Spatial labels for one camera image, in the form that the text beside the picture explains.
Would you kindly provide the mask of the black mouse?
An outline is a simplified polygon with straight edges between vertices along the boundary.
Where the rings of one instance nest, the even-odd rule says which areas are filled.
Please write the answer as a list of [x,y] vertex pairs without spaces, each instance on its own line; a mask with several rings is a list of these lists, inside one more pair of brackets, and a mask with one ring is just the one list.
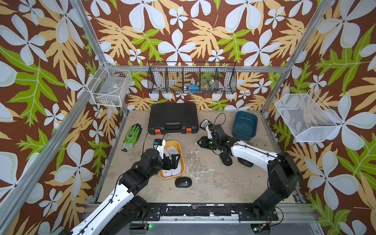
[[225,166],[231,166],[233,164],[233,161],[231,159],[231,156],[226,153],[226,152],[221,152],[220,155],[219,155],[222,163],[225,165]]
[[245,160],[243,158],[238,158],[238,162],[246,167],[252,167],[254,164],[248,160]]
[[179,177],[175,180],[175,187],[177,188],[189,188],[192,185],[192,179],[190,177]]

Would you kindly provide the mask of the yellow plastic tray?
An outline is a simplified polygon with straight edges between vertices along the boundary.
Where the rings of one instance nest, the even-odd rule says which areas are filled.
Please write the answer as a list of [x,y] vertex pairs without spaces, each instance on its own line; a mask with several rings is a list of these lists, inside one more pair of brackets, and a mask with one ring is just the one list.
[[164,178],[164,177],[162,177],[162,171],[160,171],[160,172],[158,173],[158,176],[159,176],[160,178],[164,179],[164,180],[176,179],[176,178],[182,177],[183,174],[184,174],[184,172],[185,172],[185,170],[186,170],[185,161],[184,161],[184,157],[183,157],[183,153],[182,153],[182,148],[181,148],[179,142],[177,142],[177,141],[166,141],[166,142],[165,142],[165,147],[164,147],[164,148],[167,149],[167,147],[169,147],[169,146],[174,146],[174,147],[179,151],[179,153],[180,153],[180,155],[181,155],[180,163],[181,163],[181,166],[182,166],[182,172],[181,172],[180,175],[177,175],[177,176],[171,176],[171,177],[168,177],[168,178]]

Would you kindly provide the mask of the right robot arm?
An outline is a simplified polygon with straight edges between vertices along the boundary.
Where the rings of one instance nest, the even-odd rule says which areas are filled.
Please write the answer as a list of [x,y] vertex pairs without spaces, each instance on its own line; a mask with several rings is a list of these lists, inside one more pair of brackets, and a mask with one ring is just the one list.
[[220,124],[214,125],[207,119],[202,121],[200,128],[208,135],[198,140],[197,144],[211,151],[219,150],[224,165],[230,166],[232,157],[236,157],[244,166],[256,165],[267,172],[267,189],[252,203],[251,214],[254,218],[264,218],[303,181],[300,170],[287,152],[268,152],[248,145],[225,134]]

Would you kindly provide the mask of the white mouse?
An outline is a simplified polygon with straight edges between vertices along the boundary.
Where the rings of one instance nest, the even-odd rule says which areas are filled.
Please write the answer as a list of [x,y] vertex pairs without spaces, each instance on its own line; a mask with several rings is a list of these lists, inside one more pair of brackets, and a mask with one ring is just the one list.
[[171,176],[172,176],[172,170],[171,169],[170,170],[165,170],[165,169],[162,170],[162,177],[168,178],[168,177],[171,177]]
[[172,173],[172,176],[177,176],[177,175],[180,175],[182,172],[182,166],[181,166],[181,163],[179,162],[179,165],[177,166],[176,169],[172,169],[171,173]]
[[169,147],[167,147],[166,150],[167,150],[169,156],[170,156],[170,154],[178,154],[179,153],[179,151],[174,146],[169,146]]

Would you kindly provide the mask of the black bit holder strip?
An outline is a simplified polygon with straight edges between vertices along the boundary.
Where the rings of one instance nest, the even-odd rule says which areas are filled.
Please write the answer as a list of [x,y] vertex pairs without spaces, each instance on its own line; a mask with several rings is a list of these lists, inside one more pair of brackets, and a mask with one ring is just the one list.
[[200,128],[202,130],[205,130],[207,132],[209,139],[212,139],[212,134],[211,134],[211,131],[210,131],[210,126],[211,125],[212,125],[212,123],[209,120],[207,120],[207,119],[203,120],[201,122],[201,124],[200,124]]

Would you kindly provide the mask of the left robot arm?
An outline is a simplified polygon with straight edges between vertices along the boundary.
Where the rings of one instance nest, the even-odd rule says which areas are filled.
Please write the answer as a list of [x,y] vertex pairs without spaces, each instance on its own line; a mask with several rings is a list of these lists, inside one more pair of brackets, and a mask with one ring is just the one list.
[[179,151],[168,153],[163,147],[147,149],[138,162],[122,174],[110,195],[79,225],[59,235],[115,235],[137,218],[147,218],[148,203],[137,194],[149,179],[162,170],[183,166]]

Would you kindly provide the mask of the teal plastic tray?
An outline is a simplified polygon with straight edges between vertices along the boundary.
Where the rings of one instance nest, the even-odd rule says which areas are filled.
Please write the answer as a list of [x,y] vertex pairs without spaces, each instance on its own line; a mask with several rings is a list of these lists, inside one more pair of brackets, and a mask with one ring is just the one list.
[[252,140],[257,133],[258,118],[255,114],[238,111],[232,128],[232,136],[243,141]]

